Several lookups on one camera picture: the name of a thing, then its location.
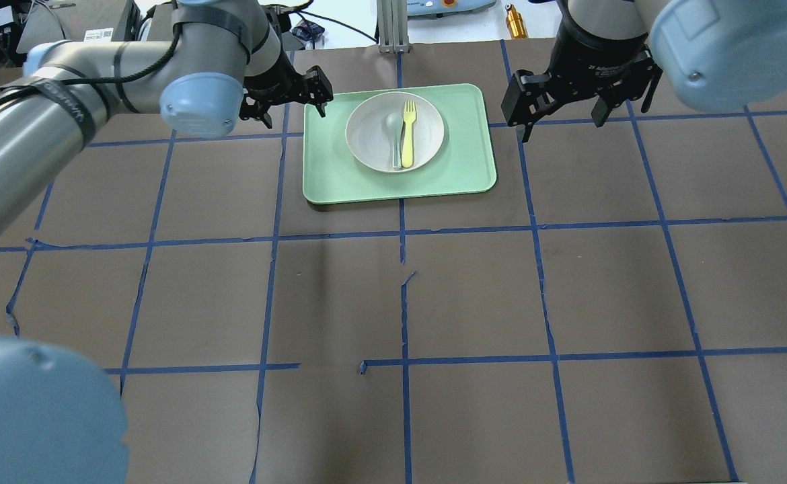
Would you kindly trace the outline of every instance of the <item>fork handle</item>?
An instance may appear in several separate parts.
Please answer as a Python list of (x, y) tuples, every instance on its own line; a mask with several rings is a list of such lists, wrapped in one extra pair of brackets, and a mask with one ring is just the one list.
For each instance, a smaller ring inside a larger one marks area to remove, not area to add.
[(414, 123), (406, 123), (406, 135), (402, 141), (402, 167), (411, 168), (414, 165), (414, 143), (412, 142), (412, 133)]

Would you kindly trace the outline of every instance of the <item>blue device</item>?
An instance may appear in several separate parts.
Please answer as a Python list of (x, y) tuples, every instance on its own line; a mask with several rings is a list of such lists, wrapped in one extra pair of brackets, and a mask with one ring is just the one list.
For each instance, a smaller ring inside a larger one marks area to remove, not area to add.
[(488, 9), (495, 0), (408, 0), (408, 16), (442, 16), (449, 13), (473, 12)]

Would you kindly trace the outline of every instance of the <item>fork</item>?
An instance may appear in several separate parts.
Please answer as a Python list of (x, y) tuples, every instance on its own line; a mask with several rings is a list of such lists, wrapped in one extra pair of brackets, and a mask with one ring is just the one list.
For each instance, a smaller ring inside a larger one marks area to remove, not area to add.
[(406, 101), (406, 107), (402, 112), (402, 122), (406, 129), (405, 138), (402, 141), (402, 167), (411, 168), (414, 165), (414, 122), (418, 119), (418, 105), (414, 101)]

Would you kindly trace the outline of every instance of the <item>light green tray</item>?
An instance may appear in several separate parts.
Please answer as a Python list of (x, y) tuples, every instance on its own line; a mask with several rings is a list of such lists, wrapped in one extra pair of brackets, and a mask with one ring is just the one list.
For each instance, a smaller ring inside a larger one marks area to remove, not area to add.
[(445, 121), (445, 142), (425, 166), (407, 173), (369, 169), (345, 142), (348, 116), (361, 102), (388, 91), (348, 92), (334, 96), (322, 118), (304, 110), (304, 196), (311, 203), (366, 202), (415, 196), (479, 193), (495, 184), (495, 158), (489, 139), (486, 105), (475, 85), (390, 89), (420, 95)]

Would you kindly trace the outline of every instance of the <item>robotic arm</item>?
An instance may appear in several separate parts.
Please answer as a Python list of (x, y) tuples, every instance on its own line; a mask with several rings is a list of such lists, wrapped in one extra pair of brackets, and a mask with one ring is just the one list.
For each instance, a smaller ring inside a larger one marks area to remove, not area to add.
[(333, 99), (319, 67), (296, 73), (256, 0), (180, 0), (169, 42), (36, 47), (0, 97), (0, 235), (116, 113), (160, 113), (172, 128), (271, 128), (268, 108)]
[[(596, 97), (602, 126), (663, 73), (701, 111), (737, 110), (787, 90), (787, 0), (558, 0), (562, 25), (545, 73), (513, 74), (501, 104), (523, 142), (538, 120)], [(650, 36), (650, 46), (645, 40)]]

